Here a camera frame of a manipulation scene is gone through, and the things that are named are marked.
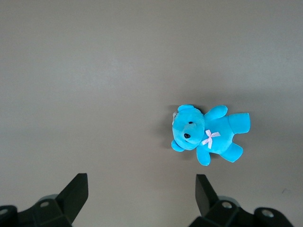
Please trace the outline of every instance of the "teddy bear ear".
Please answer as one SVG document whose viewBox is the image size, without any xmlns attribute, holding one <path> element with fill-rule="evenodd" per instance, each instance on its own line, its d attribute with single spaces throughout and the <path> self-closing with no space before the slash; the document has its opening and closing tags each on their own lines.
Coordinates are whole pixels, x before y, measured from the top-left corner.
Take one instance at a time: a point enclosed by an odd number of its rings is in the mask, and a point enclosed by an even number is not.
<svg viewBox="0 0 303 227">
<path fill-rule="evenodd" d="M 183 149 L 182 147 L 180 147 L 180 146 L 176 143 L 175 140 L 173 140 L 173 141 L 171 142 L 171 147 L 172 147 L 175 151 L 177 151 L 177 152 L 182 152 L 182 151 L 184 151 L 184 149 Z"/>
<path fill-rule="evenodd" d="M 178 111 L 186 110 L 186 109 L 194 109 L 193 105 L 185 104 L 178 107 Z"/>
</svg>

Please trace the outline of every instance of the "teddy bear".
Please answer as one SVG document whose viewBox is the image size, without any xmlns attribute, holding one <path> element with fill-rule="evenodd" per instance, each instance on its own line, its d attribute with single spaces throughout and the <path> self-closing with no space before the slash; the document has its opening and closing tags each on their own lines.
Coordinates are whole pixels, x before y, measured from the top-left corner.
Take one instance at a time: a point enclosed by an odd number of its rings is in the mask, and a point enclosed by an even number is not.
<svg viewBox="0 0 303 227">
<path fill-rule="evenodd" d="M 243 148 L 232 142 L 235 134 L 250 130 L 249 113 L 225 116 L 227 107 L 218 105 L 202 114 L 193 105 L 181 105 L 173 114 L 171 147 L 178 152 L 196 148 L 197 159 L 203 166 L 211 162 L 210 153 L 215 153 L 230 162 L 235 162 Z"/>
</svg>

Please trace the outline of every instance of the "teddy bear arm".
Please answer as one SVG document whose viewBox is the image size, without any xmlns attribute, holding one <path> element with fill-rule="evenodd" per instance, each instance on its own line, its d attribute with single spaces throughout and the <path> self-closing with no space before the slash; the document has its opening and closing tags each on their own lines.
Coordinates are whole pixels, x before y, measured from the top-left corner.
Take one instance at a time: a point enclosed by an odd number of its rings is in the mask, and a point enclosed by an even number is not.
<svg viewBox="0 0 303 227">
<path fill-rule="evenodd" d="M 227 114 L 227 110 L 228 109 L 226 106 L 218 105 L 205 114 L 205 120 L 211 121 L 220 117 L 224 117 Z"/>
<path fill-rule="evenodd" d="M 197 147 L 197 159 L 203 166 L 210 164 L 210 154 L 201 146 Z"/>
</svg>

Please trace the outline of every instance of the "black plastic part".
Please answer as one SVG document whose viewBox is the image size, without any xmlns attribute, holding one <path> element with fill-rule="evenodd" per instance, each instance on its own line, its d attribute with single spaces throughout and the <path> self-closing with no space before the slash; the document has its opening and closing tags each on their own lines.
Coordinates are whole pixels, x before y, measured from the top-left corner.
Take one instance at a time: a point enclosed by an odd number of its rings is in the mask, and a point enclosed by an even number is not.
<svg viewBox="0 0 303 227">
<path fill-rule="evenodd" d="M 89 185 L 87 174 L 77 174 L 56 197 L 56 201 L 63 214 L 65 214 L 72 223 L 85 204 L 88 196 Z"/>
<path fill-rule="evenodd" d="M 0 207 L 0 227 L 71 227 L 88 195 L 87 174 L 77 174 L 55 199 L 20 213 L 15 206 Z"/>
<path fill-rule="evenodd" d="M 293 227 L 275 209 L 257 208 L 253 215 L 232 201 L 219 200 L 205 175 L 196 176 L 196 201 L 201 217 L 189 227 Z"/>
<path fill-rule="evenodd" d="M 265 216 L 262 211 L 267 210 L 273 214 L 273 217 Z M 292 224 L 289 220 L 280 212 L 272 208 L 257 208 L 255 210 L 256 223 L 261 226 L 268 227 L 291 227 Z"/>
<path fill-rule="evenodd" d="M 205 216 L 219 198 L 205 175 L 196 176 L 196 201 L 202 216 Z"/>
</svg>

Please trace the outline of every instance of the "teddy bear body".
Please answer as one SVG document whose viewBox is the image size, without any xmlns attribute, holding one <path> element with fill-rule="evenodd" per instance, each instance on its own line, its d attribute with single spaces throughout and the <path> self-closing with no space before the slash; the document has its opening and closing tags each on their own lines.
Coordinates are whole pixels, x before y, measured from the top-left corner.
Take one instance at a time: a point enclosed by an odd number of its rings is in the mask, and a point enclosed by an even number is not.
<svg viewBox="0 0 303 227">
<path fill-rule="evenodd" d="M 203 115 L 192 105 L 182 105 L 173 122 L 174 150 L 197 149 L 200 164 L 210 164 L 209 153 L 215 153 L 230 162 L 235 162 L 243 153 L 243 149 L 233 143 L 235 134 L 247 133 L 250 130 L 248 113 L 236 113 L 225 116 L 227 107 L 216 106 Z"/>
</svg>

